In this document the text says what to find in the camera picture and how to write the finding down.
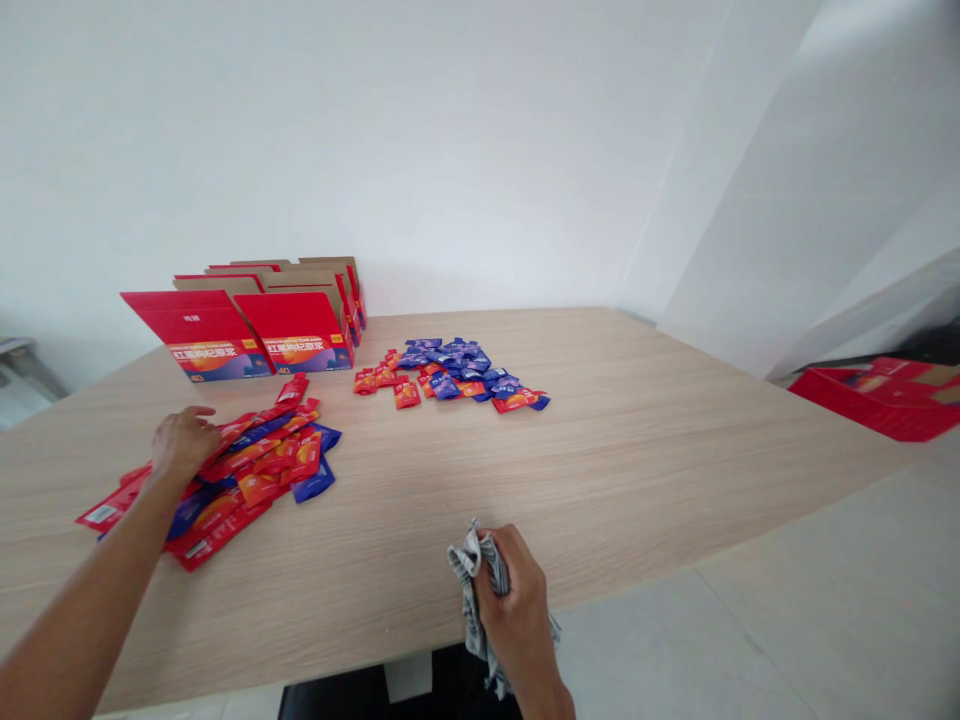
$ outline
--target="light wood tabletop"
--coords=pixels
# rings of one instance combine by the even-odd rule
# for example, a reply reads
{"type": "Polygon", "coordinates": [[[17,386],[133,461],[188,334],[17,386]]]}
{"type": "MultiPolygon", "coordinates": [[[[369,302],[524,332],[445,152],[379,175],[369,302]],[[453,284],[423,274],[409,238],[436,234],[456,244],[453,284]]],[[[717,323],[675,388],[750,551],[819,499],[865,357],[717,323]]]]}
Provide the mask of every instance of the light wood tabletop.
{"type": "MultiPolygon", "coordinates": [[[[832,503],[916,458],[613,310],[372,318],[357,368],[417,337],[477,340],[543,412],[469,399],[397,411],[353,371],[309,375],[344,432],[336,484],[287,496],[193,575],[164,556],[100,711],[296,682],[463,639],[446,548],[515,523],[553,609],[671,572],[832,503]]],[[[283,376],[191,384],[159,348],[0,435],[0,652],[94,546],[74,518],[193,403],[227,421],[283,376]]]]}

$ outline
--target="white floor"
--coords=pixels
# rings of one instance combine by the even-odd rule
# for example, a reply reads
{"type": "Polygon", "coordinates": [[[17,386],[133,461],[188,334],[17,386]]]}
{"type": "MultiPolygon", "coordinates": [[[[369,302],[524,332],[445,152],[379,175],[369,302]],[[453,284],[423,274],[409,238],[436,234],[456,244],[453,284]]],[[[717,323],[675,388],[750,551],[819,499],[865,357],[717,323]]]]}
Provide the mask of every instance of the white floor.
{"type": "MultiPolygon", "coordinates": [[[[819,513],[560,613],[561,671],[578,715],[960,715],[958,461],[960,432],[931,446],[927,462],[819,513]]],[[[392,671],[394,686],[429,674],[422,658],[410,667],[392,671]]],[[[127,717],[262,720],[276,717],[281,691],[127,717]]]]}

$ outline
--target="hand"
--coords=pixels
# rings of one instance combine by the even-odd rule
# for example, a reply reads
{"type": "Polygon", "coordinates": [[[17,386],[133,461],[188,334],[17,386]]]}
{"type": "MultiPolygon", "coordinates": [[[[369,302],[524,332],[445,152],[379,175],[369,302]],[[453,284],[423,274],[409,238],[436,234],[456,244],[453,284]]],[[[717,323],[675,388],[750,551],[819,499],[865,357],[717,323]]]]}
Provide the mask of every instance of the hand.
{"type": "Polygon", "coordinates": [[[220,432],[202,415],[213,408],[191,405],[168,415],[153,435],[153,475],[186,486],[220,445],[220,432]]]}
{"type": "Polygon", "coordinates": [[[510,574],[510,592],[497,597],[482,561],[473,587],[480,622],[527,720],[573,717],[573,700],[560,679],[547,611],[547,578],[513,525],[481,530],[493,536],[510,574]]]}

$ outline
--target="gray cloth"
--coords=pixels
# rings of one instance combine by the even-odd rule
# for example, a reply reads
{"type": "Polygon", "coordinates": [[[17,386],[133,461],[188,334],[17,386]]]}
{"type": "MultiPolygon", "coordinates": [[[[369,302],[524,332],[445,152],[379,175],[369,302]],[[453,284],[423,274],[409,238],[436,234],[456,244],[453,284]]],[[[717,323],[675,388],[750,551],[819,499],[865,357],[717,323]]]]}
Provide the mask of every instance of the gray cloth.
{"type": "MultiPolygon", "coordinates": [[[[513,693],[510,683],[507,681],[503,670],[500,669],[500,662],[493,652],[493,647],[487,642],[487,634],[480,623],[480,613],[477,609],[477,598],[473,594],[473,578],[480,571],[480,556],[487,562],[490,568],[490,579],[493,581],[493,592],[497,596],[506,595],[510,592],[510,574],[507,572],[507,566],[500,558],[500,552],[489,535],[482,540],[477,537],[477,529],[480,524],[477,518],[470,523],[470,529],[467,531],[467,537],[463,541],[462,548],[456,548],[451,545],[447,548],[447,560],[450,561],[450,567],[456,573],[457,579],[463,586],[463,616],[467,619],[467,652],[476,655],[481,660],[487,661],[487,682],[489,688],[494,680],[497,683],[497,697],[503,700],[507,693],[513,693]]],[[[550,633],[553,635],[553,644],[556,646],[560,642],[560,626],[557,621],[550,616],[550,633]]]]}

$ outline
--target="pile of candy packets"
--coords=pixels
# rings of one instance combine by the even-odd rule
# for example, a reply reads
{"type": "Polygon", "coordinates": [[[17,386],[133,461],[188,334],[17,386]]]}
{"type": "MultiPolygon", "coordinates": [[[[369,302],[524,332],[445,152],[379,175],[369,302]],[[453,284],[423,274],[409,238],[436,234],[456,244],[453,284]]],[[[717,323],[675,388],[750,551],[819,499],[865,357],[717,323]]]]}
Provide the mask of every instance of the pile of candy packets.
{"type": "Polygon", "coordinates": [[[500,413],[523,407],[543,410],[550,402],[543,390],[530,390],[503,368],[491,367],[490,358],[474,341],[458,337],[444,345],[440,338],[428,338],[407,340],[407,345],[405,353],[388,350],[376,368],[358,372],[353,391],[371,395],[379,388],[392,386],[398,410],[419,405],[420,395],[410,376],[397,374],[397,368],[419,368],[417,383],[428,398],[472,397],[481,403],[492,400],[500,413]]]}
{"type": "MultiPolygon", "coordinates": [[[[300,504],[334,482],[327,452],[341,433],[315,422],[320,401],[301,404],[309,380],[297,373],[268,410],[219,425],[222,440],[190,481],[170,526],[164,550],[189,572],[203,565],[250,523],[291,492],[300,504]]],[[[120,488],[76,522],[108,533],[150,477],[150,463],[120,478],[120,488]]]]}

